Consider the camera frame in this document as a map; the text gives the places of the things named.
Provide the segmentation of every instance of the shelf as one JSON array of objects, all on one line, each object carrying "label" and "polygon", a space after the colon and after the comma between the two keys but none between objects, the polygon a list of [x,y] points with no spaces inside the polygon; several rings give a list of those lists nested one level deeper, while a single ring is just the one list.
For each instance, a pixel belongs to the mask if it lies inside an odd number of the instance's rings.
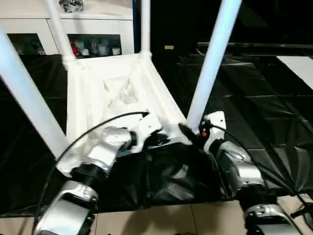
[{"label": "shelf", "polygon": [[[84,10],[64,13],[59,7],[62,19],[132,20],[132,0],[84,0]],[[49,13],[44,0],[2,0],[0,19],[45,18]]]}]

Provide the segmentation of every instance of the white pvc pipe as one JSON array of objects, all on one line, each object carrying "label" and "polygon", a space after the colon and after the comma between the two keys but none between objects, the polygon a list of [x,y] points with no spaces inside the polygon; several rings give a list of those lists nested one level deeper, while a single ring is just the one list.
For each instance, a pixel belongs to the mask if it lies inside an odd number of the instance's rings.
[{"label": "white pvc pipe", "polygon": [[0,77],[52,154],[58,158],[67,148],[68,141],[1,27],[0,46]]},{"label": "white pvc pipe", "polygon": [[60,53],[62,54],[62,61],[63,61],[64,66],[67,67],[67,64],[70,61],[75,60],[76,57],[73,54],[67,33],[65,32],[61,24],[59,12],[58,12],[59,6],[57,5],[56,0],[46,0],[46,4],[49,10],[51,22],[53,25],[52,30],[54,31],[54,35],[57,37],[56,38],[57,44],[58,44],[59,49],[61,50]]},{"label": "white pvc pipe", "polygon": [[141,53],[150,55],[150,0],[141,0]]},{"label": "white pvc pipe", "polygon": [[198,126],[210,97],[241,2],[242,0],[222,0],[187,117],[187,126],[195,133],[199,132]]}]

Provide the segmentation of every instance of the white plastic part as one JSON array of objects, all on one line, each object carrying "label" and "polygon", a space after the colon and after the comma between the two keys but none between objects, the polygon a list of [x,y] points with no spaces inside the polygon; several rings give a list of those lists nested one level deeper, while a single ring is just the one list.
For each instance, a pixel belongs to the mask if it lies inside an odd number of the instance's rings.
[{"label": "white plastic part", "polygon": [[[204,119],[207,121],[210,121],[211,124],[215,126],[219,126],[221,128],[226,129],[225,115],[223,111],[216,111],[214,113],[205,115]],[[224,131],[216,127],[212,127],[210,129],[209,139],[205,142],[204,147],[203,147],[206,153],[209,153],[209,148],[211,144],[213,143],[214,140],[217,140],[217,139],[224,139]]]},{"label": "white plastic part", "polygon": [[242,0],[222,0],[210,46],[206,53],[198,84],[187,117],[187,126],[198,133],[198,127],[210,97]]},{"label": "white plastic part", "polygon": [[53,24],[52,30],[54,30],[56,33],[54,35],[57,35],[56,41],[57,45],[62,54],[62,61],[65,67],[67,67],[67,64],[71,61],[75,60],[75,56],[73,55],[72,48],[69,43],[68,36],[61,24],[60,16],[58,7],[60,7],[57,4],[56,0],[45,0],[49,14],[51,16],[51,22]]},{"label": "white plastic part", "polygon": [[[52,154],[58,158],[68,147],[68,141],[1,27],[0,45],[0,75],[2,80]],[[64,157],[65,162],[70,161],[71,156],[72,153],[69,152]]]},{"label": "white plastic part", "polygon": [[[151,127],[160,123],[163,132],[171,139],[180,136],[177,124],[186,123],[186,119],[150,59],[144,59],[140,54],[132,54],[81,59],[78,62],[90,75],[78,74],[78,79],[68,76],[69,141],[74,141],[83,132],[104,120],[134,111],[150,112]],[[141,115],[135,115],[112,121],[89,134],[74,148],[81,156],[85,156],[97,143],[103,128],[116,126],[133,129],[140,119]]]},{"label": "white plastic part", "polygon": [[141,54],[150,58],[150,0],[141,0]]}]

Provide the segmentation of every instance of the floor tile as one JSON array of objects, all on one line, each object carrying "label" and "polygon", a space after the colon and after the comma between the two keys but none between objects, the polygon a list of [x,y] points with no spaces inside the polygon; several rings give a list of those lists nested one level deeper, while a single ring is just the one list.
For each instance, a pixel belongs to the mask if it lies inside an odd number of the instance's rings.
[{"label": "floor tile", "polygon": [[174,235],[195,233],[190,205],[98,215],[96,235]]},{"label": "floor tile", "polygon": [[[284,196],[278,198],[278,203],[282,206],[284,211],[287,214],[291,214],[295,211],[297,211],[302,203],[299,201],[297,197],[291,197],[291,196]],[[297,217],[294,222],[298,226],[298,228],[301,230],[301,232],[304,235],[313,235],[313,232],[309,229],[309,227],[306,225],[304,219],[302,216]]]},{"label": "floor tile", "polygon": [[192,210],[200,235],[245,235],[244,218],[237,201],[193,204]]},{"label": "floor tile", "polygon": [[[31,235],[33,218],[3,218],[0,219],[0,235]],[[90,235],[96,234],[96,221],[91,227]]]}]

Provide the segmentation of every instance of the black cloth backdrop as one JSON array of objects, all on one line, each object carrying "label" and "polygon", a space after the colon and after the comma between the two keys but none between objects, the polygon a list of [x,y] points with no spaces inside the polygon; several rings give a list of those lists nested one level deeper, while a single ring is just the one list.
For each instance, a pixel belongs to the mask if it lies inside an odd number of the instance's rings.
[{"label": "black cloth backdrop", "polygon": [[[61,57],[22,56],[63,131],[67,73]],[[187,115],[203,58],[156,62],[166,86]],[[311,90],[276,57],[225,57],[206,113],[223,110],[227,129],[260,165],[270,192],[313,192]],[[6,87],[0,86],[0,214],[31,216],[54,158]],[[65,181],[55,172],[46,208]],[[176,143],[119,158],[103,187],[98,212],[154,205],[232,200],[224,193],[211,156]]]}]

